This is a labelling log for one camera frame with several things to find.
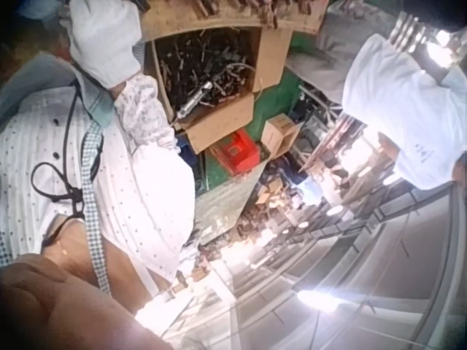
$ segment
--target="sleeve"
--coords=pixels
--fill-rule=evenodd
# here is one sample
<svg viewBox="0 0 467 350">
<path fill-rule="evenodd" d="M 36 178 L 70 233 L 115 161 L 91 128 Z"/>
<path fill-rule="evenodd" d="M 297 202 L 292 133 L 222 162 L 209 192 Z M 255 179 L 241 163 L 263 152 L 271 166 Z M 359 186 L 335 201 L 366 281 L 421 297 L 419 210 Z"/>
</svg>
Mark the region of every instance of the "sleeve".
<svg viewBox="0 0 467 350">
<path fill-rule="evenodd" d="M 454 163 L 443 155 L 432 155 L 427 165 L 418 163 L 404 151 L 399 152 L 395 161 L 394 173 L 413 184 L 419 190 L 432 190 L 452 181 Z"/>
<path fill-rule="evenodd" d="M 174 129 L 158 100 L 154 78 L 138 74 L 126 83 L 115 101 L 123 130 L 136 144 L 156 143 L 159 147 L 180 152 Z"/>
</svg>

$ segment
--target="polka dot shirt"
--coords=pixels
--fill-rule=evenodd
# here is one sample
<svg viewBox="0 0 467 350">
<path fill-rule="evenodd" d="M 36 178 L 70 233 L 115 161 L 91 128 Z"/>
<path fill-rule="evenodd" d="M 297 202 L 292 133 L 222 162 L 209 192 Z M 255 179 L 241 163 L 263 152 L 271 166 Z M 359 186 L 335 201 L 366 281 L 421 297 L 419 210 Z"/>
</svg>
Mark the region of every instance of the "polka dot shirt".
<svg viewBox="0 0 467 350">
<path fill-rule="evenodd" d="M 40 253 L 54 218 L 72 212 L 69 201 L 52 203 L 36 193 L 30 177 L 40 162 L 61 170 L 73 95 L 72 87 L 30 95 L 0 134 L 0 265 L 20 254 Z M 127 83 L 115 102 L 119 118 L 104 130 L 94 187 L 102 235 L 131 258 L 138 273 L 148 268 L 172 281 L 193 228 L 194 180 L 156 96 L 153 78 L 141 75 Z M 88 124 L 78 101 L 66 155 L 72 186 L 81 187 L 80 146 Z M 66 192 L 46 166 L 34 183 L 46 193 Z"/>
</svg>

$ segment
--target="wooden shelf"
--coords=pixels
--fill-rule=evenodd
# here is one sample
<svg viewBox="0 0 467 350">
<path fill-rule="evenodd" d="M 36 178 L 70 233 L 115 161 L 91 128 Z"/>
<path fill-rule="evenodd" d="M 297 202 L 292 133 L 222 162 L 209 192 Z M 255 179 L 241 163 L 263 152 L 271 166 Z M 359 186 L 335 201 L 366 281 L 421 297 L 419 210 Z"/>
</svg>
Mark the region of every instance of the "wooden shelf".
<svg viewBox="0 0 467 350">
<path fill-rule="evenodd" d="M 297 6 L 283 5 L 278 11 L 279 28 L 289 28 L 316 34 L 324 18 L 329 0 L 316 0 L 312 3 L 312 14 L 299 13 Z M 248 7 L 244 11 L 235 8 L 229 0 L 219 0 L 219 14 L 203 17 L 190 0 L 149 0 L 151 10 L 142 16 L 143 40 L 149 41 L 163 36 L 220 27 L 261 27 L 263 23 L 255 10 Z"/>
</svg>

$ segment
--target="white glove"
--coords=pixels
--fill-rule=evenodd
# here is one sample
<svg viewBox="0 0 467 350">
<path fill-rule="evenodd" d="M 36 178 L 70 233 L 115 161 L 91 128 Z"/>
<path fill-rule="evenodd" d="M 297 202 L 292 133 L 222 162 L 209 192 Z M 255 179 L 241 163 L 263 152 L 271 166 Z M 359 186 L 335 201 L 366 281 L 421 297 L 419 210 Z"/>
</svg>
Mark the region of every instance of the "white glove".
<svg viewBox="0 0 467 350">
<path fill-rule="evenodd" d="M 141 66 L 132 47 L 141 39 L 139 13 L 127 0 L 71 0 L 63 25 L 73 59 L 107 89 L 125 82 Z"/>
</svg>

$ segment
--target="red box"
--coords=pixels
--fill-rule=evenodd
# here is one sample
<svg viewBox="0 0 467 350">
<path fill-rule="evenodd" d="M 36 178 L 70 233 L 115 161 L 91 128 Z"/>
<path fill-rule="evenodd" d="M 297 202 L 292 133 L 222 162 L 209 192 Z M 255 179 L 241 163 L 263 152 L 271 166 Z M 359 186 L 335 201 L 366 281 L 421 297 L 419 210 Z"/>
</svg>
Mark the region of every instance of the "red box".
<svg viewBox="0 0 467 350">
<path fill-rule="evenodd" d="M 249 171 L 260 163 L 260 151 L 244 129 L 235 131 L 209 149 L 233 176 Z"/>
</svg>

